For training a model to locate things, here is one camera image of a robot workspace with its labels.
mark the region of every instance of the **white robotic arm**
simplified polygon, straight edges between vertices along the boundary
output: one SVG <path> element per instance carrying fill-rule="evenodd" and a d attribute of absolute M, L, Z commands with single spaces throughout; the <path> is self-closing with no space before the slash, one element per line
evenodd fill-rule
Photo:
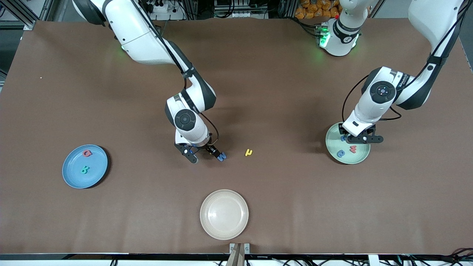
<path fill-rule="evenodd" d="M 373 0 L 340 0 L 343 11 L 338 19 L 322 23 L 328 31 L 320 39 L 320 47 L 334 56 L 344 56 L 355 47 L 359 30 L 368 17 L 367 7 Z"/>
<path fill-rule="evenodd" d="M 166 102 L 166 116 L 176 127 L 175 146 L 192 163 L 198 162 L 192 148 L 197 151 L 205 148 L 223 161 L 225 154 L 213 146 L 215 141 L 211 143 L 211 134 L 199 116 L 214 106 L 213 88 L 176 44 L 160 36 L 139 3 L 136 0 L 73 0 L 73 4 L 90 23 L 104 25 L 108 20 L 122 49 L 134 61 L 149 65 L 175 64 L 180 69 L 184 80 L 189 79 L 192 85 Z"/>
<path fill-rule="evenodd" d="M 362 95 L 350 114 L 341 124 L 342 134 L 349 134 L 349 143 L 379 143 L 383 137 L 374 135 L 374 124 L 394 103 L 410 110 L 422 106 L 430 95 L 435 79 L 458 38 L 456 24 L 463 0 L 413 0 L 409 7 L 409 20 L 432 46 L 431 55 L 417 77 L 387 67 L 373 70 L 363 88 Z M 468 0 L 464 12 L 473 0 Z"/>

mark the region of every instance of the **table surface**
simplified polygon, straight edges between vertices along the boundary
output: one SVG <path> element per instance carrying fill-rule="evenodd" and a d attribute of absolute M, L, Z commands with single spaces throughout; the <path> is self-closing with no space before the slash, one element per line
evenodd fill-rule
<path fill-rule="evenodd" d="M 182 87 L 179 70 L 132 61 L 113 36 L 87 23 L 38 22 L 24 33 L 0 95 L 2 253 L 218 253 L 246 242 L 254 253 L 449 254 L 473 246 L 473 76 L 460 42 L 428 102 L 380 122 L 385 141 L 363 163 L 342 165 L 324 137 L 351 87 L 382 65 L 416 74 L 425 63 L 429 43 L 408 20 L 368 20 L 342 58 L 289 20 L 169 22 L 164 37 L 217 93 L 206 114 L 228 156 L 199 154 L 192 165 L 173 146 L 164 113 Z M 110 174 L 73 189 L 61 166 L 88 143 L 109 151 Z M 247 228 L 228 241 L 208 236 L 199 220 L 218 189 L 237 191 L 250 210 Z"/>

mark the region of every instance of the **white plate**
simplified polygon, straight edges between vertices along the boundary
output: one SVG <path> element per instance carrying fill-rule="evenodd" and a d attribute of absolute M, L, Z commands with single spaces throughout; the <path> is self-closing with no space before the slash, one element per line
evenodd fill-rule
<path fill-rule="evenodd" d="M 221 189 L 212 192 L 202 203 L 201 224 L 211 237 L 229 240 L 243 232 L 248 215 L 248 205 L 240 194 Z"/>

